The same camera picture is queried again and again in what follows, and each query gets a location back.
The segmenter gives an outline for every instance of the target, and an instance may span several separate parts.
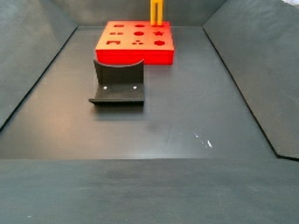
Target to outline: black plastic part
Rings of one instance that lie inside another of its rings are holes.
[[[108,66],[95,61],[98,73],[98,93],[94,104],[140,103],[144,94],[144,62],[130,66]]]

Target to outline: circular hole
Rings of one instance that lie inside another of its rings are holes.
[[[163,45],[164,45],[164,42],[163,42],[162,40],[156,40],[154,43],[155,43],[158,46],[163,46]]]
[[[142,31],[136,31],[136,32],[135,32],[135,35],[136,35],[136,36],[143,36],[144,33],[143,33]]]

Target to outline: yellow peg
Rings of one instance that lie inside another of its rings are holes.
[[[158,18],[158,25],[162,25],[164,20],[164,0],[151,0],[151,25],[155,25],[155,18]]]

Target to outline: red block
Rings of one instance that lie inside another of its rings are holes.
[[[108,65],[174,63],[174,37],[170,22],[151,26],[150,21],[111,21],[96,46],[98,61]]]

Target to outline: gray wall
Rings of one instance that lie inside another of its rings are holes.
[[[299,10],[229,0],[204,29],[277,153],[299,158]]]
[[[0,0],[0,128],[76,25],[47,0]]]
[[[150,0],[52,0],[79,25],[110,20],[148,20]],[[202,26],[227,0],[164,0],[164,19],[172,25]]]

